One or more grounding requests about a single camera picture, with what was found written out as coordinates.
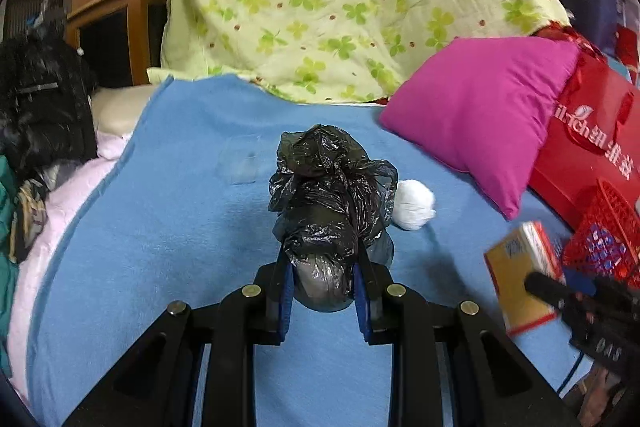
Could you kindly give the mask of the orange red medicine box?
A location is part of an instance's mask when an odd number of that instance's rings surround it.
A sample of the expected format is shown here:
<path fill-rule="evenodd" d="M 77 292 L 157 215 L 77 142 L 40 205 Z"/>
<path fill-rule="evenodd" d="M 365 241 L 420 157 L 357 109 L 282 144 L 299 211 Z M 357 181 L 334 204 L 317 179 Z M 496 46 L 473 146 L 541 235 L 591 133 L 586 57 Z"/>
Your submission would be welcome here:
<path fill-rule="evenodd" d="M 555 319 L 555 309 L 525 289 L 525 279 L 532 272 L 565 282 L 561 263 L 541 222 L 521 223 L 486 251 L 484 260 L 509 336 L 523 334 Z"/>

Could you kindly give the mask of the white plastic bag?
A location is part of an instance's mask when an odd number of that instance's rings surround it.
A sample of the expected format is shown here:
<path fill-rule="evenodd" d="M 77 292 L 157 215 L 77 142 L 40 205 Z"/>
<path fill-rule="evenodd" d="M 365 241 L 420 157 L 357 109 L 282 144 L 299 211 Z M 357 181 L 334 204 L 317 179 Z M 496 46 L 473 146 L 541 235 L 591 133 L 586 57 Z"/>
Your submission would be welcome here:
<path fill-rule="evenodd" d="M 397 184 L 392 221 L 406 231 L 418 231 L 436 216 L 435 195 L 418 180 Z"/>

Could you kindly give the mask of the black plastic trash bag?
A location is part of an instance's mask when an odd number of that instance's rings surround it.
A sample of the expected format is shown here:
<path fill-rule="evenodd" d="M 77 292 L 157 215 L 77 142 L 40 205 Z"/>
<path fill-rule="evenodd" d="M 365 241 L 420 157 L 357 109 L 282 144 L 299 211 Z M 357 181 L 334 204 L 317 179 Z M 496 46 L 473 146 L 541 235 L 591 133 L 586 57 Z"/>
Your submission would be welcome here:
<path fill-rule="evenodd" d="M 307 308 L 336 312 L 352 302 L 354 265 L 363 251 L 389 267 L 398 172 L 372 159 L 346 131 L 328 124 L 284 132 L 269 180 L 273 235 L 293 265 L 295 297 Z"/>

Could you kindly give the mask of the red plastic basket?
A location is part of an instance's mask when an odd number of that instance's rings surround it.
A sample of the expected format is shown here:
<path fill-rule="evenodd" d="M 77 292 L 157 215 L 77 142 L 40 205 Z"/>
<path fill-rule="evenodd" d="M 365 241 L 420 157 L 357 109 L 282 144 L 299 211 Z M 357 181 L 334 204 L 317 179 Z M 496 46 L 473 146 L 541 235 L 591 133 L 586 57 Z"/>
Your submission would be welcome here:
<path fill-rule="evenodd" d="M 599 179 L 562 254 L 564 267 L 639 289 L 639 216 L 614 185 Z"/>

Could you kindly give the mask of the blue towel blanket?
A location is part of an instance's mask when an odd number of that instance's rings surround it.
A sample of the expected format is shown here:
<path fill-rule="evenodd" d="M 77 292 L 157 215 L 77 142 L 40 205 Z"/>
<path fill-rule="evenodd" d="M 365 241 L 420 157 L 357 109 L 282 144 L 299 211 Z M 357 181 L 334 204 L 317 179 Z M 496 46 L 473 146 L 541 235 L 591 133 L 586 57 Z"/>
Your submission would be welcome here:
<path fill-rule="evenodd" d="M 420 231 L 389 227 L 393 279 L 426 300 L 469 298 L 502 326 L 484 252 L 524 221 L 552 243 L 570 237 L 532 193 L 506 221 L 468 176 L 454 173 L 378 125 L 379 107 L 296 105 L 233 76 L 171 80 L 145 107 L 112 172 L 68 226 L 40 286 L 27 347 L 28 399 L 43 426 L 61 426 L 90 389 L 172 300 L 218 303 L 276 260 L 268 210 L 283 132 L 333 124 L 401 180 L 435 194 Z M 258 177 L 229 184 L 216 173 L 235 135 L 262 140 Z M 390 347 L 368 347 L 354 306 L 337 313 L 294 303 L 279 348 L 256 350 L 258 426 L 387 426 Z"/>

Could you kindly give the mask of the red tote bag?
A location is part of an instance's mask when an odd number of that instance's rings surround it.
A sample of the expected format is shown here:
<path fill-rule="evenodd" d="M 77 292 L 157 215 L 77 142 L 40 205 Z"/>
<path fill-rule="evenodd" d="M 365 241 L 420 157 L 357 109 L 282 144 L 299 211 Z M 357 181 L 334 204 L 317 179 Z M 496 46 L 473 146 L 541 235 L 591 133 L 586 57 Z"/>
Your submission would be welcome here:
<path fill-rule="evenodd" d="M 629 204 L 639 199 L 639 90 L 570 26 L 552 23 L 542 38 L 576 46 L 575 72 L 558 98 L 529 187 L 576 229 L 599 179 Z"/>

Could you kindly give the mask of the patterned scarf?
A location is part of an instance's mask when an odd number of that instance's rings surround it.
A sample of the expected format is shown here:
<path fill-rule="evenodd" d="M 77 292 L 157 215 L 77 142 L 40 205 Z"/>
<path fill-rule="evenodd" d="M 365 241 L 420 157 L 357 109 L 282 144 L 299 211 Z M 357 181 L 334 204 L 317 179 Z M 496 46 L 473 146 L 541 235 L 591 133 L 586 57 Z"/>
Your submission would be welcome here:
<path fill-rule="evenodd" d="M 26 180 L 17 192 L 10 235 L 10 259 L 16 265 L 27 258 L 48 221 L 48 193 L 47 185 L 39 178 Z"/>

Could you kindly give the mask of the pink bed sheet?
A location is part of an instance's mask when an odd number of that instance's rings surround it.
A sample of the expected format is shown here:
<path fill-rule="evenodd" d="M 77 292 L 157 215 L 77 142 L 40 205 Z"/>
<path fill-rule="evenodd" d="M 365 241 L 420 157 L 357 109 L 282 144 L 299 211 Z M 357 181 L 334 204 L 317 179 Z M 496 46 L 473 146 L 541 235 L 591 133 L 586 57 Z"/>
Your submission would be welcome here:
<path fill-rule="evenodd" d="M 32 321 L 32 309 L 44 274 L 64 232 L 77 211 L 109 173 L 130 139 L 129 134 L 98 134 L 98 157 L 77 168 L 46 200 L 48 220 L 38 235 L 27 258 L 18 269 L 11 320 L 9 324 L 8 355 L 12 376 L 10 382 L 24 402 L 28 401 L 26 355 L 27 339 Z"/>

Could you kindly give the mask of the clear plastic box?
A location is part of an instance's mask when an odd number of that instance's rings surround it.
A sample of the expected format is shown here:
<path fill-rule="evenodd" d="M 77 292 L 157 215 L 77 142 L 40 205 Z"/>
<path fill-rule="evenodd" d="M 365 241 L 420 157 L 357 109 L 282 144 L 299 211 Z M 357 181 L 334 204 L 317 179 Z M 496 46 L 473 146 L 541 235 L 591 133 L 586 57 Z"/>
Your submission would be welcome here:
<path fill-rule="evenodd" d="M 242 134 L 229 138 L 221 147 L 216 173 L 229 184 L 250 184 L 258 177 L 262 140 L 259 135 Z"/>

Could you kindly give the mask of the magenta pillow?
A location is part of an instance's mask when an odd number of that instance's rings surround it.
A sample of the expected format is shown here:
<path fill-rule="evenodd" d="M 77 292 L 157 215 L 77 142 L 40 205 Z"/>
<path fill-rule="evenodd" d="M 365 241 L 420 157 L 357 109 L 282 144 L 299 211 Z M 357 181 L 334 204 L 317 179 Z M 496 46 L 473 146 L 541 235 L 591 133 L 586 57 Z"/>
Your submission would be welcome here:
<path fill-rule="evenodd" d="M 578 57 L 563 40 L 457 38 L 398 88 L 380 123 L 472 176 L 512 220 Z"/>

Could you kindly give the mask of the teal garment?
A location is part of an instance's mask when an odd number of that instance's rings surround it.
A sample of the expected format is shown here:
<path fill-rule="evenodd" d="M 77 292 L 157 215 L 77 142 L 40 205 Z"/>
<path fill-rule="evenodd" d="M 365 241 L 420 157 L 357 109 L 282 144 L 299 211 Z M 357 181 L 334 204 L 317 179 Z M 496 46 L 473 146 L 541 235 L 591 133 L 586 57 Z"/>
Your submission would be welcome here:
<path fill-rule="evenodd" d="M 4 156 L 0 159 L 0 337 L 1 369 L 6 377 L 12 376 L 8 341 L 14 291 L 17 282 L 17 265 L 9 258 L 10 235 L 16 196 L 15 176 Z"/>

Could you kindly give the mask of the cream leather cushion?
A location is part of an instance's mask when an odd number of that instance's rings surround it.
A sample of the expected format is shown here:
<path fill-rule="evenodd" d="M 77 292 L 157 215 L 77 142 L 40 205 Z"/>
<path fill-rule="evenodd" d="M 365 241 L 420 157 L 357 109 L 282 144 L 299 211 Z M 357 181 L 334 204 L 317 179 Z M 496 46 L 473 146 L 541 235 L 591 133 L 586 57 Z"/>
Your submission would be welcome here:
<path fill-rule="evenodd" d="M 155 90 L 154 84 L 145 84 L 96 91 L 90 102 L 96 131 L 112 135 L 133 132 Z"/>

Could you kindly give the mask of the black puffer jacket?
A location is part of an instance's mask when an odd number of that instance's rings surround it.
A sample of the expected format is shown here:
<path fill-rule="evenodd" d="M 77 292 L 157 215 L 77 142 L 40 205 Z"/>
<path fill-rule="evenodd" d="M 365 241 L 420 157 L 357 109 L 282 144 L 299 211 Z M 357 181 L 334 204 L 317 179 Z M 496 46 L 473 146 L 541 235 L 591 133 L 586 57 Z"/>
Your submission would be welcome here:
<path fill-rule="evenodd" d="M 44 23 L 1 43 L 1 155 L 18 179 L 58 161 L 96 158 L 93 90 L 61 25 Z"/>

